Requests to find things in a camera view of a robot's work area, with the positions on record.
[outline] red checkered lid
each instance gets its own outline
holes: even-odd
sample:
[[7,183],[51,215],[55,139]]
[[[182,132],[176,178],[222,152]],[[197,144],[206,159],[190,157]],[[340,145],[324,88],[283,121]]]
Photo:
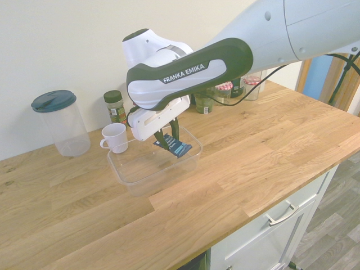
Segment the red checkered lid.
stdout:
[[250,86],[255,86],[260,82],[260,78],[256,77],[256,76],[249,76],[244,78],[244,83],[250,85]]
[[215,86],[217,90],[230,90],[232,88],[231,82],[225,82]]

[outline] laminate floor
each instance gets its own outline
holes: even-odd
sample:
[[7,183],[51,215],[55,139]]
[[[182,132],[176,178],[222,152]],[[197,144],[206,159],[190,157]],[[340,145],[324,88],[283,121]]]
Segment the laminate floor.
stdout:
[[360,152],[339,165],[292,261],[304,270],[360,270]]

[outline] kitchen counter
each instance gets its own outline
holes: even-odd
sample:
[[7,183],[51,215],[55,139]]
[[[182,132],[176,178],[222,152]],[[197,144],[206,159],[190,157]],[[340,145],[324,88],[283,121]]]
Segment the kitchen counter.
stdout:
[[116,181],[101,130],[80,157],[0,161],[0,269],[177,269],[360,149],[360,118],[272,82],[178,119],[204,145],[198,167],[150,197]]

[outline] glass jar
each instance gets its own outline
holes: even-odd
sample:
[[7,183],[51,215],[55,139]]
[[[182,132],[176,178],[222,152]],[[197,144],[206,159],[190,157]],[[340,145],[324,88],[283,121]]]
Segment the glass jar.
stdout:
[[[217,101],[219,101],[223,104],[230,104],[231,88],[232,88],[231,82],[219,84],[214,87],[213,97]],[[215,102],[215,104],[218,106],[223,106],[222,104],[217,103],[217,102]]]
[[231,95],[230,97],[238,97],[241,96],[244,92],[244,77],[237,78],[233,80],[232,82],[232,88],[231,88]]
[[[254,88],[260,82],[260,78],[257,76],[248,76],[244,79],[245,83],[245,95],[247,95],[252,88]],[[260,86],[256,87],[246,98],[245,100],[248,101],[255,101],[258,99],[259,96]]]
[[210,114],[213,111],[214,101],[211,98],[204,96],[203,94],[207,96],[211,96],[212,95],[211,88],[208,88],[207,90],[194,94],[195,102],[196,102],[196,111],[199,114]]
[[124,101],[122,94],[118,90],[108,91],[103,94],[106,107],[112,123],[126,124],[126,112],[124,109]]

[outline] white cabinet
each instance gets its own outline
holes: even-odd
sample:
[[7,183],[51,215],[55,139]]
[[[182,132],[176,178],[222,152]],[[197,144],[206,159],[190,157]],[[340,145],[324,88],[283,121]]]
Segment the white cabinet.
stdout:
[[337,167],[211,248],[211,270],[282,270],[290,262]]

